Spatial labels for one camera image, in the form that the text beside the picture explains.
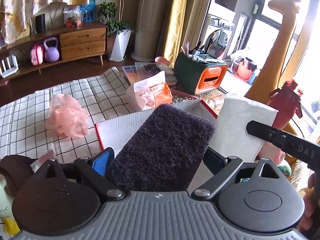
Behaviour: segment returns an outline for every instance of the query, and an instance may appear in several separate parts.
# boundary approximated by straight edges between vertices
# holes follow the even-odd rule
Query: wooden tv cabinet
[[[31,34],[28,37],[19,39],[11,44],[0,48],[0,59],[14,55],[14,49],[28,42],[42,43],[49,37],[58,37],[59,60],[55,62],[43,61],[42,64],[33,66],[31,60],[24,64],[19,64],[18,71],[6,78],[1,78],[0,83],[12,78],[39,71],[41,69],[54,66],[60,63],[69,62],[76,59],[100,56],[100,63],[103,65],[102,55],[107,52],[107,27],[101,22],[83,23],[80,27],[59,27],[46,30],[43,33]]]

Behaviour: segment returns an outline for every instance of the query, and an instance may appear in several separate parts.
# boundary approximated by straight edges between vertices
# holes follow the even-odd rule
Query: purple kettlebell
[[[56,41],[56,46],[48,47],[47,44],[46,44],[48,41]],[[59,51],[58,51],[58,38],[51,37],[51,38],[45,39],[43,41],[43,46],[44,46],[44,49],[45,49],[44,58],[46,59],[46,61],[54,62],[54,61],[57,61],[59,59],[60,54],[59,54]]]

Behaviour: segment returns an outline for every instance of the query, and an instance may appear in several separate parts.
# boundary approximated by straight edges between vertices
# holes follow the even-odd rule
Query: pink backpack
[[[43,62],[43,54],[43,46],[35,43],[30,52],[31,63],[33,64],[33,66],[40,65]]]

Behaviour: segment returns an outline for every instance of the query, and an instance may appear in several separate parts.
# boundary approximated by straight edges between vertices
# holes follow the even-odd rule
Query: white router
[[[0,62],[0,75],[2,76],[2,78],[6,78],[16,73],[19,69],[16,56],[12,55],[11,57],[12,57],[13,67],[11,67],[9,57],[5,58],[5,61],[7,62],[7,67],[3,59]]]

